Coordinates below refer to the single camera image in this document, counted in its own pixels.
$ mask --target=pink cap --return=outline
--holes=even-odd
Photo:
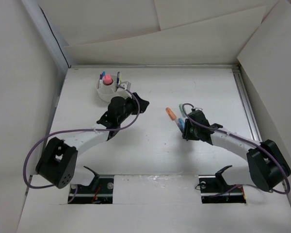
[[[105,77],[103,77],[103,81],[106,85],[111,84],[113,82],[110,74],[106,74]]]

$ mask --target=blue marker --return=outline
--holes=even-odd
[[[178,122],[179,122],[179,125],[180,125],[180,130],[181,130],[181,132],[183,132],[184,131],[184,126],[185,126],[184,120],[182,118],[178,118]]]

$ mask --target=pink marker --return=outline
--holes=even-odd
[[[109,86],[109,85],[113,84],[113,79],[111,78],[110,74],[106,74],[103,77],[103,84],[106,85],[106,86]]]

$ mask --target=red wire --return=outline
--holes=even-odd
[[[96,200],[97,193],[100,191],[100,189],[101,189],[101,184],[98,186],[98,189],[97,189],[97,191],[92,199],[92,203]]]

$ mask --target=black bracket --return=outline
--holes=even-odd
[[[266,140],[261,147],[277,160],[287,176],[291,175],[291,169],[275,142]],[[250,177],[259,189],[268,192],[284,180],[277,165],[258,148],[249,150],[247,160]]]
[[[199,176],[198,186],[200,187],[202,203],[246,203],[243,190],[239,188],[233,189],[231,192],[222,196],[213,197],[214,195],[224,193],[233,187],[233,185],[228,185],[222,177],[222,173],[230,167],[232,167],[232,165],[222,168],[217,171],[214,176]]]
[[[95,177],[93,178],[92,182],[88,186],[92,191],[95,191],[98,188],[98,185],[99,185],[100,175],[97,172],[95,172],[92,169],[90,169],[89,167],[84,166],[84,168],[86,168],[87,170],[90,170],[95,175]]]
[[[140,105],[140,113],[144,113],[150,104],[148,101],[141,99],[137,93],[133,93]],[[118,129],[121,123],[130,115],[138,113],[138,105],[133,98],[123,98],[120,96],[113,97],[108,105],[108,111],[97,121],[97,124],[104,125],[107,129]],[[109,133],[108,140],[113,138],[118,131]]]
[[[63,188],[72,180],[77,156],[75,147],[70,147],[63,140],[54,137],[45,147],[35,171],[57,188]]]
[[[206,127],[210,127],[213,129],[218,129],[222,128],[222,125],[219,124],[212,124],[210,125],[208,120],[206,119],[204,113],[201,110],[195,110],[192,109],[192,112],[188,114],[188,116],[196,121],[199,124],[202,124]],[[182,134],[182,138],[186,140],[195,140],[195,141],[203,141],[207,142],[212,145],[211,137],[210,135],[213,134],[213,130],[205,129],[202,128],[196,124],[192,124],[190,120],[186,119],[185,120],[185,126],[184,126],[184,131]]]

